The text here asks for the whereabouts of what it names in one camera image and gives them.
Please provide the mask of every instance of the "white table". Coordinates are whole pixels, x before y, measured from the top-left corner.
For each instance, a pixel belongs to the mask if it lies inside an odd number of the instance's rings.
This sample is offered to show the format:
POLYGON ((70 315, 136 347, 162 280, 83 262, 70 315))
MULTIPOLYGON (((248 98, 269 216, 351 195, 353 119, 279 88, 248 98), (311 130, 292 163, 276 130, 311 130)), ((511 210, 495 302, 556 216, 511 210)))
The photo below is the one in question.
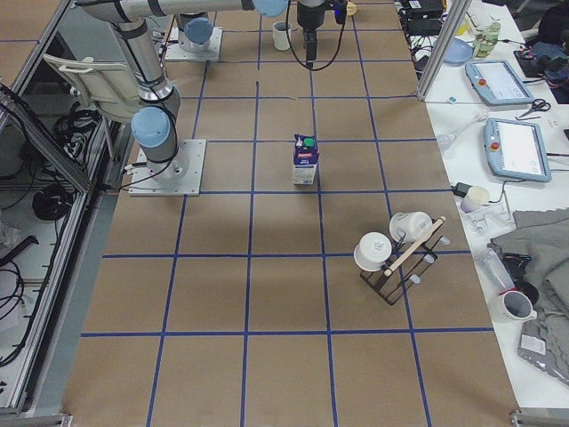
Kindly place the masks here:
MULTIPOLYGON (((523 41, 505 6, 485 4, 485 7, 493 17, 501 21, 500 39, 523 41)), ((466 33, 462 38, 472 40, 474 36, 466 33)), ((508 60, 514 70, 525 79, 513 55, 513 51, 518 47, 517 44, 498 43, 487 59, 508 60)), ((531 120, 540 125, 546 150, 569 153, 569 140, 563 133, 565 128, 569 128, 569 106, 557 104, 545 83, 528 85, 528 87, 534 97, 543 98, 552 104, 551 111, 532 114, 532 117, 541 116, 541 118, 531 120)), ((527 110, 527 106, 488 108, 472 89, 470 81, 466 78, 464 67, 447 65, 441 68, 429 91, 426 103, 435 135, 456 130, 482 109, 488 109, 490 117, 506 119, 514 119, 516 114, 527 110), (448 102, 451 96, 456 98, 456 103, 448 102)), ((500 196, 503 179, 493 176, 486 162, 483 127, 484 123, 476 123, 462 133, 449 150, 448 156, 444 156, 444 162, 451 183, 462 181, 470 185, 482 186, 490 191, 491 199, 495 200, 500 196)), ((552 169, 569 169, 569 158, 551 157, 549 165, 552 169)), ((569 207, 568 188, 569 173, 553 173, 551 182, 508 184, 506 192, 512 211, 545 211, 569 207)), ((480 253, 485 249, 489 239, 495 237, 491 233, 492 230, 489 234, 480 236, 465 218, 462 219, 472 253, 480 253)), ((478 276, 486 300, 498 293, 481 270, 478 276)), ((495 322, 493 325, 518 405, 521 407, 569 408, 569 387, 544 374, 517 355, 517 343, 522 325, 495 322)))

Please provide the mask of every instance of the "keyboard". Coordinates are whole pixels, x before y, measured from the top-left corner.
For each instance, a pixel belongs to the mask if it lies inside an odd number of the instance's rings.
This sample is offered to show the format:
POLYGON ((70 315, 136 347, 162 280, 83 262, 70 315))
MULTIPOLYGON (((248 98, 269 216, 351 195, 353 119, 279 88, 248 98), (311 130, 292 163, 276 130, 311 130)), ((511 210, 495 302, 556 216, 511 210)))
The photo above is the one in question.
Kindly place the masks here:
POLYGON ((472 0, 466 12, 467 23, 474 34, 479 34, 494 21, 486 11, 482 0, 472 0))

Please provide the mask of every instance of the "blue joint cap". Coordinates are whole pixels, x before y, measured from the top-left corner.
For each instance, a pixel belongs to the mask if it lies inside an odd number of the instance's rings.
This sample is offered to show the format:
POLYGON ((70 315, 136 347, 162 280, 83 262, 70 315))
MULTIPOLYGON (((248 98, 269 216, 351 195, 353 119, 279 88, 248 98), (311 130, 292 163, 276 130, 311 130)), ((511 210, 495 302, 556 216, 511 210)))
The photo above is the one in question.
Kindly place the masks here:
POLYGON ((184 34, 190 42, 204 44, 213 34, 213 24, 205 16, 194 18, 184 27, 184 34))
POLYGON ((252 0, 252 3, 261 15, 272 18, 285 11, 288 0, 252 0))
POLYGON ((170 135, 170 118, 157 107, 145 107, 132 117, 134 138, 147 149, 161 146, 170 135))

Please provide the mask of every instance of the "tablet screen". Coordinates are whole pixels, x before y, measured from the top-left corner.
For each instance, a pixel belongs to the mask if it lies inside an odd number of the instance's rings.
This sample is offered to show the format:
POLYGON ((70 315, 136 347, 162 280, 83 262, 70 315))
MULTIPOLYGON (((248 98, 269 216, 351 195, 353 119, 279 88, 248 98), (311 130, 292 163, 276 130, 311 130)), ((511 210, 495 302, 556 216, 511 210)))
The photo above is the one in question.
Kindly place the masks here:
POLYGON ((526 98, 526 93, 518 81, 501 62, 479 63, 478 72, 486 81, 486 86, 496 100, 519 100, 526 98))
POLYGON ((544 174, 540 148, 532 126, 499 122, 498 132, 505 171, 544 174))

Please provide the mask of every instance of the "milk carton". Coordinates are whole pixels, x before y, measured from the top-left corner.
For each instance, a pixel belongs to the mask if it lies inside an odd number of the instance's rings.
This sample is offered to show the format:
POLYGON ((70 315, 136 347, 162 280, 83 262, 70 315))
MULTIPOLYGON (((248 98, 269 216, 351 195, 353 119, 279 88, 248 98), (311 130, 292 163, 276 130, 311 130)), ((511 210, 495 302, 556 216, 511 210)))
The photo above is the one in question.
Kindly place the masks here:
POLYGON ((317 173, 318 150, 313 136, 294 135, 293 183, 310 185, 317 173))

